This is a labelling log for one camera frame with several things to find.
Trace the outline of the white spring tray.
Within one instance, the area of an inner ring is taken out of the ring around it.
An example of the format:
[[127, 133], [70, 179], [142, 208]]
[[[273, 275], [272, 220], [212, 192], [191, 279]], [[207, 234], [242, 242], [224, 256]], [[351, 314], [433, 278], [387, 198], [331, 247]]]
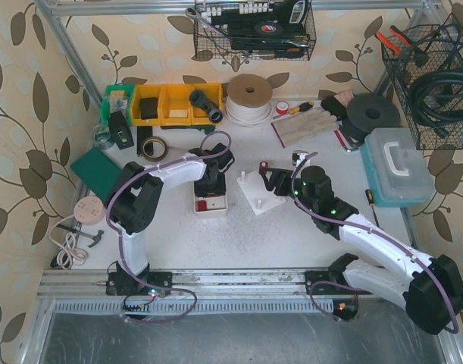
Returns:
[[[193, 186], [194, 192], [194, 213], [201, 219], [222, 218], [227, 215], [228, 201], [226, 193], [208, 193], [205, 192], [196, 182]], [[200, 200], [207, 202], [208, 210], [197, 212], [196, 205]]]

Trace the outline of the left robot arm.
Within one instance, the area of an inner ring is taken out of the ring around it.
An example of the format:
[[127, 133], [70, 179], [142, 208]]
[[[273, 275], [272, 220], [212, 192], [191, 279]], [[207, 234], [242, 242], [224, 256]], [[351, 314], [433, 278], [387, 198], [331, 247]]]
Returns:
[[144, 285], [142, 273], [149, 268], [145, 252], [145, 230], [152, 223], [164, 191], [193, 183], [195, 206], [217, 198], [219, 209], [227, 204], [225, 172], [235, 162], [229, 146], [194, 148], [181, 158], [144, 168], [136, 163], [124, 166], [107, 198], [106, 220], [117, 232], [117, 270]]

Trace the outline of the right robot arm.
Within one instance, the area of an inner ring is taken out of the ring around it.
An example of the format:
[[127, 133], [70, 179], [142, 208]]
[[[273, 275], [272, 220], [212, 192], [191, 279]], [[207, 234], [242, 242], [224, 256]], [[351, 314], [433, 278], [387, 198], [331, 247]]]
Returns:
[[371, 223], [357, 208], [335, 196], [331, 179], [318, 166], [258, 169], [266, 190], [293, 199], [316, 227], [359, 249], [374, 267], [354, 254], [344, 254], [330, 267], [326, 282], [342, 290], [372, 293], [405, 310], [424, 332], [456, 334], [463, 310], [463, 280], [458, 266], [445, 254], [434, 258], [407, 246]]

